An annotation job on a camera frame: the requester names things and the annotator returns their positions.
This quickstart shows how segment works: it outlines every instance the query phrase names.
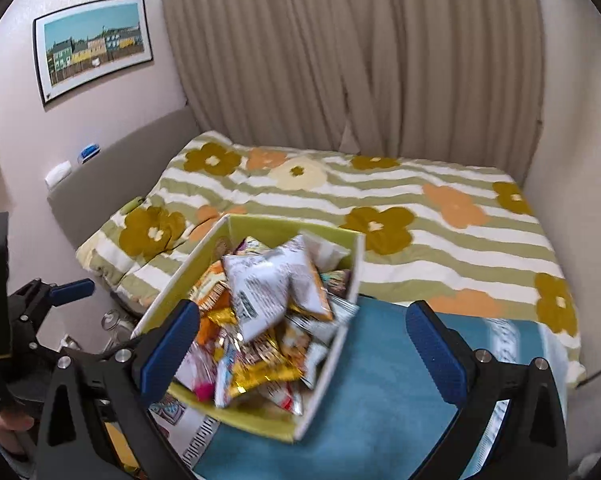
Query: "metal screw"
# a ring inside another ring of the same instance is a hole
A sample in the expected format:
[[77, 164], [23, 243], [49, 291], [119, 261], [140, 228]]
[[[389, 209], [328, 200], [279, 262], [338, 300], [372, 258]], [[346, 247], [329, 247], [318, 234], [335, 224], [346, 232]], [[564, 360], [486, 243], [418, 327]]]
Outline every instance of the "metal screw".
[[119, 363], [126, 363], [127, 361], [130, 360], [131, 357], [132, 357], [132, 351], [129, 350], [128, 348], [121, 348], [119, 351], [116, 352], [116, 355], [114, 356], [114, 358]]
[[71, 357], [68, 355], [63, 355], [63, 357], [58, 360], [58, 368], [65, 370], [66, 368], [69, 368], [69, 365], [71, 365]]
[[547, 370], [547, 368], [549, 368], [549, 363], [546, 359], [542, 357], [537, 357], [534, 360], [534, 364], [536, 365], [536, 368], [538, 368], [538, 370]]
[[475, 351], [475, 358], [481, 363], [488, 363], [491, 361], [491, 354], [488, 350], [481, 348], [480, 350]]

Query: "bed frame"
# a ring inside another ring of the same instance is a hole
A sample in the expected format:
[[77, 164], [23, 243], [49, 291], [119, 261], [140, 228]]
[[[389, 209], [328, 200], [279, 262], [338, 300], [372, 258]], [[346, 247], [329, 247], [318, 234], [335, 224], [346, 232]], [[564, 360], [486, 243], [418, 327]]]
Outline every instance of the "bed frame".
[[188, 106], [123, 137], [79, 166], [47, 198], [77, 249], [129, 200], [145, 196], [169, 161], [201, 133]]

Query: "framed picture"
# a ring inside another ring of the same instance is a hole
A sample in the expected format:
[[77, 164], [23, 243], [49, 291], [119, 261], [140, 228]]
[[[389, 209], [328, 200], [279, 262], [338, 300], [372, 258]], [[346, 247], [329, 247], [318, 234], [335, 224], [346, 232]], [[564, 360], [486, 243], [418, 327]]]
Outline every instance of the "framed picture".
[[100, 76], [153, 59], [145, 0], [98, 0], [34, 20], [42, 104]]

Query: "yellow-green box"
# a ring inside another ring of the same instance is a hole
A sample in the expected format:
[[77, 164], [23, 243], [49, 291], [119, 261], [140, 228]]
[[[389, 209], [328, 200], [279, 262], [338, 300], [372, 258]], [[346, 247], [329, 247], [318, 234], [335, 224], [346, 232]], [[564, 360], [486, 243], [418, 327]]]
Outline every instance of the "yellow-green box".
[[[252, 236], [269, 247], [276, 247], [302, 230], [311, 231], [351, 250], [351, 254], [343, 258], [339, 268], [351, 269], [347, 300], [355, 303], [360, 286], [359, 269], [365, 250], [364, 235], [348, 229], [293, 219], [230, 214], [223, 216], [187, 257], [142, 317], [134, 334], [145, 333], [160, 326], [178, 302], [187, 297], [202, 273], [227, 250], [237, 247], [245, 237]], [[254, 396], [248, 397], [244, 402], [240, 402], [238, 397], [235, 406], [219, 410], [212, 403], [199, 402], [193, 393], [179, 383], [173, 382], [169, 392], [185, 404], [221, 422], [250, 433], [294, 442], [304, 436], [317, 412], [338, 363], [346, 335], [347, 327], [340, 328], [336, 333], [315, 389], [303, 393], [302, 416], [284, 412], [270, 402], [254, 399]]]

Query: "blue blanket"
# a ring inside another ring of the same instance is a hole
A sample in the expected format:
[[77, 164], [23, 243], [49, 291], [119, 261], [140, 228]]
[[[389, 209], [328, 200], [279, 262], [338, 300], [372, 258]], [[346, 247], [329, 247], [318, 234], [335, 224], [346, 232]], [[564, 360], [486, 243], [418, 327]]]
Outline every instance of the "blue blanket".
[[[407, 479], [449, 425], [443, 402], [405, 328], [405, 307], [360, 297], [327, 395], [305, 438], [296, 444], [221, 425], [194, 468], [207, 480]], [[567, 356], [540, 325], [440, 315], [472, 348], [498, 359], [550, 362], [566, 409]], [[477, 472], [502, 421], [500, 402], [464, 476]]]

